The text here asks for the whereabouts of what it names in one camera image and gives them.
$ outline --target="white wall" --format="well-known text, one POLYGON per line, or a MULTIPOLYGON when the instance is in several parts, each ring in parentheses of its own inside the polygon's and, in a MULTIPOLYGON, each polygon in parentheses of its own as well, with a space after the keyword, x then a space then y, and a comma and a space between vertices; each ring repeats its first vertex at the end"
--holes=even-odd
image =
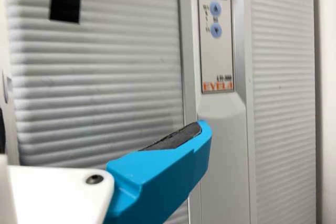
POLYGON ((336 0, 315 0, 318 223, 336 223, 336 0))

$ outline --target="gray panel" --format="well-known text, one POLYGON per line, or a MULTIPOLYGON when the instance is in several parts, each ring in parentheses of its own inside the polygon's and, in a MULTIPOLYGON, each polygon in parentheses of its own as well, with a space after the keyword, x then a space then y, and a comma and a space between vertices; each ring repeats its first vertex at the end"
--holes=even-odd
POLYGON ((177 0, 81 0, 80 25, 6 2, 23 165, 103 168, 183 126, 177 0))
POLYGON ((313 0, 251 0, 258 224, 316 222, 313 0))

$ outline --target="white plastic part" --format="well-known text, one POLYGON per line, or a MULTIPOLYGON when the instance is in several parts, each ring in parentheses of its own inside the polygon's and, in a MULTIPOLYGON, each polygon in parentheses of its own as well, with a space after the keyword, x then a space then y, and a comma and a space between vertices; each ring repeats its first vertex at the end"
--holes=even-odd
POLYGON ((8 178, 6 164, 6 157, 0 156, 0 223, 103 222, 114 191, 114 179, 109 173, 98 169, 8 166, 8 178), (103 181, 87 184, 87 178, 94 174, 101 175, 103 181))
POLYGON ((7 169, 7 157, 0 155, 0 223, 16 224, 13 192, 7 169))

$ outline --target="blue plastic arm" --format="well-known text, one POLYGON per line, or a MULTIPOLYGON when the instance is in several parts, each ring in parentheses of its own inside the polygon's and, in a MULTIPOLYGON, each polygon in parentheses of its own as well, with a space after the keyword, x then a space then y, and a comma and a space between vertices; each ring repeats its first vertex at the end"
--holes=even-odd
POLYGON ((133 152, 107 164, 115 188, 105 224, 162 224, 186 200, 208 168, 212 132, 198 124, 200 134, 177 148, 133 152))

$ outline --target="vertical edge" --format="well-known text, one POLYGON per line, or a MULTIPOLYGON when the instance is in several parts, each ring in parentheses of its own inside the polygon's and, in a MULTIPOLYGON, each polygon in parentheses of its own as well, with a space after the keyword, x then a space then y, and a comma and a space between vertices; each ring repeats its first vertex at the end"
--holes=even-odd
POLYGON ((246 104, 244 0, 232 0, 232 43, 234 56, 235 90, 246 104))
MULTIPOLYGON (((178 0, 180 11, 180 43, 182 65, 182 87, 184 123, 189 124, 197 120, 196 113, 196 86, 198 80, 195 76, 194 56, 197 50, 194 48, 194 16, 193 3, 195 0, 178 0)), ((201 224, 201 189, 196 185, 188 199, 189 223, 201 224)))
POLYGON ((11 64, 9 56, 8 29, 6 18, 5 0, 0 0, 0 75, 4 75, 5 82, 0 82, 0 107, 3 109, 3 117, 6 130, 6 154, 10 165, 19 164, 19 152, 17 144, 16 120, 14 116, 14 102, 10 87, 8 88, 8 101, 4 99, 4 87, 11 80, 11 64))
POLYGON ((322 224, 322 107, 321 107, 321 74, 320 74, 320 22, 319 0, 314 0, 314 42, 315 42, 315 110, 316 110, 316 223, 322 224))
POLYGON ((253 63, 252 63, 252 27, 251 0, 244 0, 244 53, 246 82, 247 148, 249 171, 250 224, 257 224, 257 194, 255 167, 255 137, 253 110, 253 63))

